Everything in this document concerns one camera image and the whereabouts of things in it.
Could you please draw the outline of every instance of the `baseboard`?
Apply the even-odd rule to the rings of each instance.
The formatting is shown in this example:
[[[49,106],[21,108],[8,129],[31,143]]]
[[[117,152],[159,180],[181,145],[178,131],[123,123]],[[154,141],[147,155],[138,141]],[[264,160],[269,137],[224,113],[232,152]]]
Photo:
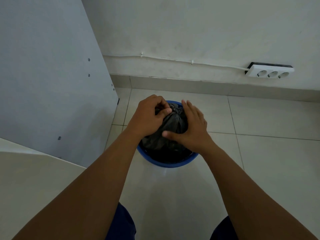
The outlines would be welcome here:
[[[200,80],[110,74],[115,87],[320,102],[320,91]]]

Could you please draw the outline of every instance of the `electrical cord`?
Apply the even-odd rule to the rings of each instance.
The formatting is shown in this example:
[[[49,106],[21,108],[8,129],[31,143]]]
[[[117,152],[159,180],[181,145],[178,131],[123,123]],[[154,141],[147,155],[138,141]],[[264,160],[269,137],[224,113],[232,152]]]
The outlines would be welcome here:
[[[201,63],[201,62],[194,62],[194,60],[179,60],[179,59],[172,59],[172,58],[166,58],[166,57],[155,57],[155,56],[146,56],[141,52],[140,55],[112,55],[112,54],[104,54],[104,56],[109,56],[109,57],[118,57],[118,58],[125,58],[125,57],[144,57],[144,58],[149,58],[149,59],[154,59],[154,60],[167,60],[167,61],[176,61],[176,62],[183,62],[183,63],[188,63],[191,65],[205,65],[205,66],[211,66],[211,67],[227,67],[227,68],[234,68],[234,69],[239,69],[243,71],[249,71],[248,68],[243,68],[240,66],[234,66],[234,65],[220,65],[220,64],[211,64],[211,63]]]

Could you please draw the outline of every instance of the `forearm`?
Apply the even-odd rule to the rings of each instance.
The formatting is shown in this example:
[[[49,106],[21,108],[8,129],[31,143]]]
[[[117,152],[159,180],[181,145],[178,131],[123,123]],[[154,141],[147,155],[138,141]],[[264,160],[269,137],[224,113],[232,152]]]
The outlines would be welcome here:
[[[239,239],[316,239],[214,143],[203,158]]]
[[[104,239],[139,141],[124,131],[14,239]]]

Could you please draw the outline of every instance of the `person's left arm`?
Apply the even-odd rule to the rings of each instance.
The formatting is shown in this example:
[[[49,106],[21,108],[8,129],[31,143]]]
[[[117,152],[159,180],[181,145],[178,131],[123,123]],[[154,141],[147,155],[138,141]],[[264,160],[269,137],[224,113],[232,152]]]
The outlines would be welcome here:
[[[162,107],[158,115],[155,115],[156,106]],[[142,100],[127,128],[112,145],[13,240],[105,239],[140,140],[154,133],[171,111],[161,96]]]

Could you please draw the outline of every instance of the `person's left hand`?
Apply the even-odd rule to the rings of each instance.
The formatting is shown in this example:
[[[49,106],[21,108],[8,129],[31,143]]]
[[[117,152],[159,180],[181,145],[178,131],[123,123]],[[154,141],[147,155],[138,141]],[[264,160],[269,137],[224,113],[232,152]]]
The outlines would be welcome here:
[[[155,115],[156,107],[162,109],[157,115]],[[164,117],[171,112],[172,109],[162,96],[151,95],[139,102],[126,130],[142,139],[156,132],[162,125]]]

